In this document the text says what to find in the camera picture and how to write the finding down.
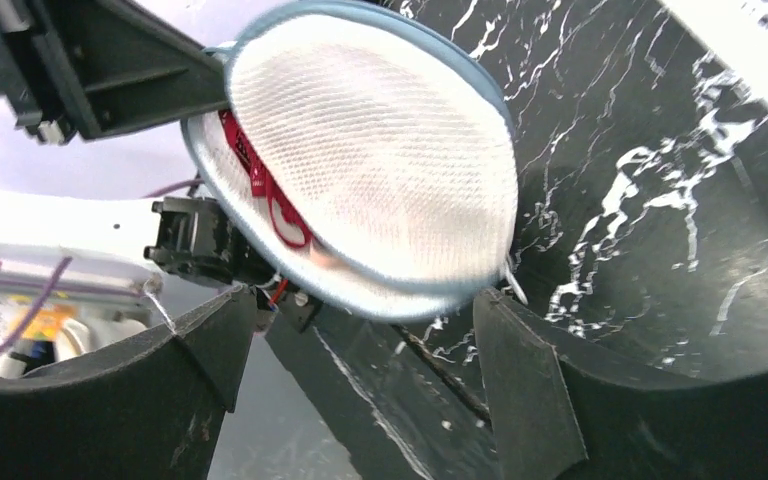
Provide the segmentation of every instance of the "red strap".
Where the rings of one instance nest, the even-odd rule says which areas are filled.
[[[254,151],[254,147],[252,147],[251,142],[243,133],[243,129],[240,128],[231,111],[220,111],[219,120],[222,123],[222,128],[225,130],[225,140],[234,153],[237,154],[240,164],[251,178],[252,196],[255,198],[266,198],[267,203],[269,203],[269,218],[272,220],[272,228],[275,229],[278,238],[290,248],[303,248],[309,245],[311,240],[313,240],[313,233],[305,224],[299,212],[290,203],[290,200],[284,195],[284,192],[281,191],[278,184],[275,183],[272,174],[269,173],[266,165],[263,164],[257,152]],[[288,225],[293,225],[302,231],[303,242],[293,242],[278,230],[275,213],[273,212],[273,202],[277,202],[278,206],[281,207],[281,216],[284,218],[284,221]]]

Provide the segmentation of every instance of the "purple cable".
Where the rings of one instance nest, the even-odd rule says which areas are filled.
[[[66,271],[66,267],[68,267],[70,263],[72,263],[72,257],[64,257],[63,260],[60,261],[60,263],[54,269],[54,272],[52,272],[51,278],[45,282],[42,293],[40,293],[39,297],[34,300],[34,303],[31,304],[31,307],[28,308],[27,313],[25,313],[25,317],[21,322],[19,322],[18,325],[16,325],[16,328],[10,332],[10,335],[8,335],[7,338],[1,342],[0,356],[10,351],[10,349],[13,348],[13,345],[15,345],[16,342],[22,338],[22,334],[25,333],[25,330],[28,329],[28,327],[34,321],[34,318],[37,316],[40,310],[42,310],[43,305],[45,305],[48,297],[50,297],[52,292],[54,292],[54,288],[57,286],[57,282],[60,281],[60,277],[63,276],[63,272]]]
[[[163,187],[161,189],[155,190],[148,195],[146,195],[143,198],[154,198],[154,197],[162,197],[164,195],[168,195],[172,192],[176,192],[178,190],[181,190],[182,188],[188,188],[188,187],[197,187],[201,185],[203,182],[200,178],[194,178],[192,180],[184,180],[178,183],[173,183],[172,185]]]

